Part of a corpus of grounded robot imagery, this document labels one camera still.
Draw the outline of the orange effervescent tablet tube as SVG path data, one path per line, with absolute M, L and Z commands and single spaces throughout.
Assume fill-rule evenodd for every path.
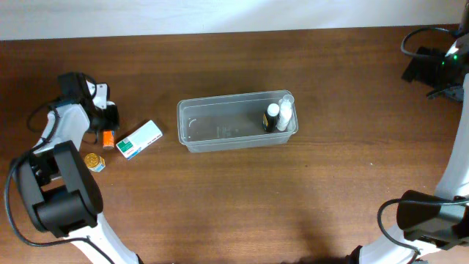
M 114 131 L 103 131 L 103 149 L 112 150 L 115 146 Z

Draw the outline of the dark bottle white cap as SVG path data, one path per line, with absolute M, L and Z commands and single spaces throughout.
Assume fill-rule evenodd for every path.
M 271 103 L 265 110 L 262 118 L 262 126 L 267 133 L 271 133 L 276 129 L 279 111 L 280 108 L 277 103 Z

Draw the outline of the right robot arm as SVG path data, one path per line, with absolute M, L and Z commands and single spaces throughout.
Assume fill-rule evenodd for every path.
M 420 47 L 402 74 L 407 82 L 432 88 L 427 98 L 444 96 L 462 104 L 462 115 L 448 165 L 434 194 L 408 190 L 377 211 L 382 235 L 358 246 L 343 263 L 421 263 L 422 257 L 468 245 L 468 11 L 462 13 L 446 51 Z

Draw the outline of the white green medicine box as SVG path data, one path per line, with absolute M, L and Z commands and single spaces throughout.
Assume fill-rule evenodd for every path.
M 161 129 L 150 120 L 117 142 L 116 148 L 127 160 L 130 160 L 162 136 Z

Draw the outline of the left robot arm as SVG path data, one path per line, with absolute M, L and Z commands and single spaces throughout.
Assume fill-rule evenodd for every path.
M 106 221 L 99 186 L 79 154 L 85 134 L 119 128 L 110 89 L 79 72 L 62 74 L 58 82 L 62 93 L 45 103 L 48 123 L 40 140 L 10 164 L 4 191 L 10 226 L 28 246 L 71 243 L 92 263 L 140 263 Z M 33 242 L 21 234 L 10 209 L 11 183 L 34 227 L 55 241 Z

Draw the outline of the white squeeze bottle clear cap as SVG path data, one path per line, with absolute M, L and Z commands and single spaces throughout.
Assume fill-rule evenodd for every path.
M 285 95 L 279 100 L 279 114 L 276 128 L 279 131 L 285 131 L 292 118 L 292 108 L 295 99 L 292 95 Z

